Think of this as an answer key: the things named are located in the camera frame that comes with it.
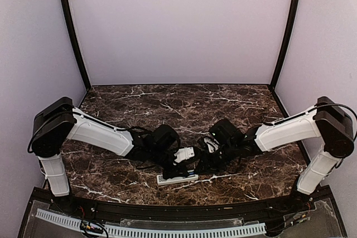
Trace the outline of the white remote control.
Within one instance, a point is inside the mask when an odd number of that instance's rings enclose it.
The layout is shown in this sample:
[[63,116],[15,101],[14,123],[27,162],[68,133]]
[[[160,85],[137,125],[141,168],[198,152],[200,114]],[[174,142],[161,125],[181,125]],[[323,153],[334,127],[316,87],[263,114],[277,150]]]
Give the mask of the white remote control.
[[163,174],[160,174],[157,175],[156,178],[157,178],[157,184],[159,186],[166,186],[171,184],[195,181],[198,180],[199,175],[195,174],[193,176],[187,176],[187,177],[174,177],[174,178],[164,179]]

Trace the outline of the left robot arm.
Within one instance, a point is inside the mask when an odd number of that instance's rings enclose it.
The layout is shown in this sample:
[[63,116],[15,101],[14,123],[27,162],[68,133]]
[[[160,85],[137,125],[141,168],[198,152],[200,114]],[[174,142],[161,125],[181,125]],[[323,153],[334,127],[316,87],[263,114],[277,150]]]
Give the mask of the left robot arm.
[[155,130],[115,127],[74,107],[71,98],[62,97],[35,116],[27,150],[38,157],[56,203],[66,213],[79,208],[70,194],[61,157],[66,140],[88,143],[134,161],[152,161],[162,167],[164,179],[188,176],[186,162],[195,156],[193,147],[180,146],[179,135],[168,125]]

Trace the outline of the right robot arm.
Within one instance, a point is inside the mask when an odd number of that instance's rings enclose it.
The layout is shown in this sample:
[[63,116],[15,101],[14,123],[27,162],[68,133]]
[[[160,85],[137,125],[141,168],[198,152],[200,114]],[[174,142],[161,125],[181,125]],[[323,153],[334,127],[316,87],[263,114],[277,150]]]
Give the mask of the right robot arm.
[[354,151],[356,117],[350,117],[347,109],[323,96],[303,112],[262,123],[246,133],[224,118],[209,129],[209,137],[199,140],[202,153],[195,173],[219,172],[236,158],[257,156],[299,140],[322,138],[322,147],[297,179],[296,191],[284,201],[289,212],[297,212],[305,205],[306,195]]

